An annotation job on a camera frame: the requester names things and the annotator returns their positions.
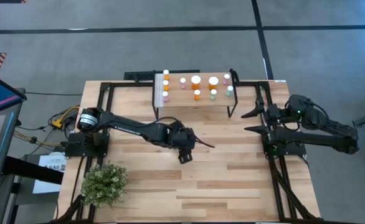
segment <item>gray floor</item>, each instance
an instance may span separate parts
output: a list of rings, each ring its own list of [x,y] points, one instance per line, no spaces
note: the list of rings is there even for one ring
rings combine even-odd
[[[365,25],[365,1],[259,0],[265,26]],[[254,26],[249,0],[28,0],[0,4],[0,29],[157,26]],[[321,105],[332,119],[365,115],[365,30],[266,31],[275,79]],[[134,70],[234,68],[244,79],[265,79],[256,31],[124,34],[0,34],[7,59],[0,78],[28,91],[81,93],[86,80],[119,80]],[[20,120],[36,127],[80,102],[79,96],[29,95]],[[36,132],[39,139],[46,133]],[[327,220],[365,223],[365,126],[352,156],[308,146],[318,205]],[[63,141],[62,133],[50,140]],[[34,147],[18,139],[10,155]],[[22,207],[17,223],[45,222],[55,202]]]

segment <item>potted plant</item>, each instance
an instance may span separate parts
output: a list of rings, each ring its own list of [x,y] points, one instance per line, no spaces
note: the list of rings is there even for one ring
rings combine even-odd
[[[82,202],[84,205],[93,204],[96,207],[112,206],[120,200],[126,192],[126,168],[107,163],[90,169],[82,183]]]

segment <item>wooden tabletop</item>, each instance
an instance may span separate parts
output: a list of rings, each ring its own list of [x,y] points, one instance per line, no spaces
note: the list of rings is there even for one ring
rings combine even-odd
[[[223,85],[222,81],[224,79],[224,74],[229,74],[229,72],[214,72],[214,73],[173,73],[169,77],[169,100],[163,102],[162,92],[163,88],[163,74],[156,74],[155,76],[155,98],[154,105],[157,108],[167,108],[167,107],[185,107],[185,106],[233,106],[235,104],[234,92],[231,96],[227,96],[227,87],[232,86],[231,76],[228,79],[227,85]],[[201,83],[199,85],[199,90],[201,91],[200,99],[194,99],[194,90],[192,89],[191,78],[194,75],[198,75],[201,78]],[[209,78],[216,77],[219,79],[217,84],[217,94],[214,100],[210,99],[209,90]],[[180,79],[186,79],[185,89],[181,88]]]
[[[100,82],[86,82],[82,108],[97,105]],[[287,84],[270,81],[272,98],[283,106],[289,97]],[[154,120],[151,87],[115,88],[111,111],[141,122]],[[255,106],[252,87],[237,87],[239,103],[231,118],[224,107],[165,108],[163,116],[175,116],[193,128],[211,149],[197,144],[193,161],[181,165],[178,153],[145,142],[138,136],[111,130],[104,162],[127,168],[130,183],[124,203],[95,210],[95,222],[254,222],[277,221],[277,208],[268,161],[260,136],[244,127],[260,125],[259,118],[240,116]],[[286,156],[294,193],[316,216],[318,206],[307,165],[297,156]],[[79,157],[68,160],[59,194],[59,213],[70,205]],[[85,160],[80,171],[80,192]],[[282,191],[285,216],[288,206]],[[87,217],[86,208],[83,217]]]

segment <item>white paper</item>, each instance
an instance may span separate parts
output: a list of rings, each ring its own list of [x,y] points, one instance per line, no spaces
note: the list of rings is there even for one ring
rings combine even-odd
[[[48,156],[40,156],[39,166],[47,167],[60,172],[65,172],[66,159],[63,154],[55,153]],[[60,187],[60,184],[52,184],[36,180],[34,182],[33,194],[59,192]]]

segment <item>small bottle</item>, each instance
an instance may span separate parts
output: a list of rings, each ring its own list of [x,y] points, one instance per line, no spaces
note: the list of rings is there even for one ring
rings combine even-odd
[[[163,101],[164,102],[167,102],[167,101],[169,101],[169,93],[168,92],[166,92],[166,91],[164,91],[164,92],[162,92],[162,96],[163,96]]]
[[[216,89],[218,83],[219,83],[219,79],[217,77],[210,77],[210,79],[209,79],[209,90]]]
[[[163,80],[163,90],[169,91],[169,81]]]
[[[227,95],[227,96],[231,96],[231,95],[232,95],[233,90],[234,90],[234,87],[232,87],[232,86],[228,86],[228,87],[227,87],[227,93],[226,93],[226,95]]]
[[[217,90],[211,90],[210,91],[210,99],[214,100],[216,98]]]
[[[201,91],[200,90],[195,90],[194,91],[194,94],[195,94],[195,100],[199,100],[199,95],[201,94]]]
[[[180,86],[182,89],[185,89],[185,82],[186,82],[185,78],[180,79]]]
[[[164,75],[164,79],[165,80],[169,80],[170,79],[169,70],[163,70],[163,75]]]
[[[226,84],[228,84],[228,79],[230,79],[230,74],[224,74],[224,79],[223,79],[223,81],[222,81],[222,84],[223,85],[226,85]]]
[[[199,77],[199,75],[194,75],[191,78],[191,82],[192,82],[192,89],[193,90],[198,90],[199,89],[199,84],[201,82],[201,78]]]

